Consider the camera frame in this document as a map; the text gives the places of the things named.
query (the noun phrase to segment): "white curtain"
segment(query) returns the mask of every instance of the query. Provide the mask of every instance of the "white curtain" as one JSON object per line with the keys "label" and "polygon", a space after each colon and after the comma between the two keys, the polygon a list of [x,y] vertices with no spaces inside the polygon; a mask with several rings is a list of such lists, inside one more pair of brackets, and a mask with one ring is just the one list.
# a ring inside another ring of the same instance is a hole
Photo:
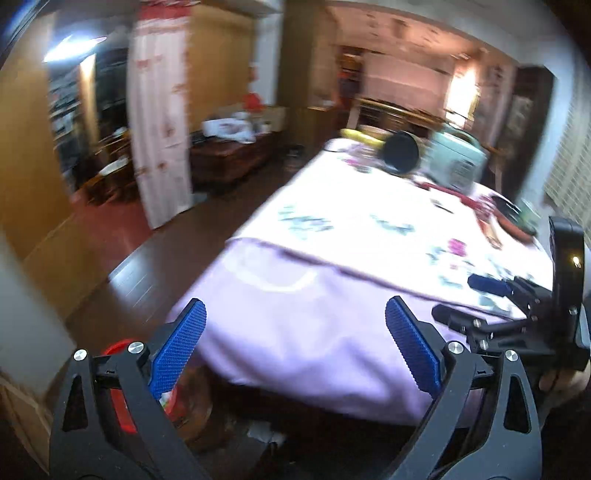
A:
{"label": "white curtain", "polygon": [[150,227],[191,207],[186,118],[188,7],[144,5],[128,60],[135,175]]}
{"label": "white curtain", "polygon": [[544,190],[562,215],[582,225],[585,240],[591,246],[590,98],[591,69],[583,55],[577,52],[569,115]]}

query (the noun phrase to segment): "black round object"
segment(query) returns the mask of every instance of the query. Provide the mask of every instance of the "black round object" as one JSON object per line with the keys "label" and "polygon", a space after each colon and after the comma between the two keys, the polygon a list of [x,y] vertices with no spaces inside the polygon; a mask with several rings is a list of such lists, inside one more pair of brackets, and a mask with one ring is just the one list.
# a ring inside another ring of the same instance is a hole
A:
{"label": "black round object", "polygon": [[396,132],[388,137],[380,151],[380,157],[387,170],[397,175],[413,171],[421,160],[417,141],[406,132]]}
{"label": "black round object", "polygon": [[524,225],[521,221],[520,214],[521,210],[519,210],[513,203],[509,200],[505,200],[503,197],[499,197],[498,195],[493,195],[492,201],[495,203],[496,209],[501,212],[502,215],[507,218],[513,225],[515,225],[519,230],[527,235],[534,236],[537,231],[533,228]]}

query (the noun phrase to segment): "wooden table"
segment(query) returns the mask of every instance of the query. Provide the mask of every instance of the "wooden table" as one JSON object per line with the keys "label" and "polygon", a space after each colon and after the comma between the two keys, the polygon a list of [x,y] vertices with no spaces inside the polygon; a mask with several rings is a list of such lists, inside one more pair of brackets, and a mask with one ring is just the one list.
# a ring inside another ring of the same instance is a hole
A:
{"label": "wooden table", "polygon": [[256,142],[241,144],[218,138],[191,147],[189,161],[193,187],[203,184],[228,185],[277,153],[279,133],[256,136]]}

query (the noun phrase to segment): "ceiling light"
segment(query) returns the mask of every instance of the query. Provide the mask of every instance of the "ceiling light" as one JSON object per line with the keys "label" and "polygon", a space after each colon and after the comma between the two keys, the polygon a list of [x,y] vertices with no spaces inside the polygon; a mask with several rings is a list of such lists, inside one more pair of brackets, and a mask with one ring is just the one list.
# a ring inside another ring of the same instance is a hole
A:
{"label": "ceiling light", "polygon": [[70,59],[72,57],[78,57],[85,53],[88,53],[100,42],[105,41],[107,37],[92,38],[90,40],[71,40],[72,36],[66,37],[62,40],[59,45],[52,48],[43,61],[59,61]]}

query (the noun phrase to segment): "wooden floor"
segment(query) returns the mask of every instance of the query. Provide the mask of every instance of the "wooden floor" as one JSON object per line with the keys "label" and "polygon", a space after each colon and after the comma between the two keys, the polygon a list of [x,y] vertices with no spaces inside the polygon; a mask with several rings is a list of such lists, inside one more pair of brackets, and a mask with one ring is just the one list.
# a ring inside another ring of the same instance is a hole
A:
{"label": "wooden floor", "polygon": [[147,340],[225,241],[288,178],[273,161],[158,229],[67,319],[77,345],[96,355],[122,339]]}
{"label": "wooden floor", "polygon": [[102,205],[93,205],[84,191],[78,190],[70,197],[70,203],[107,272],[113,271],[152,236],[140,199],[122,202],[113,198]]}

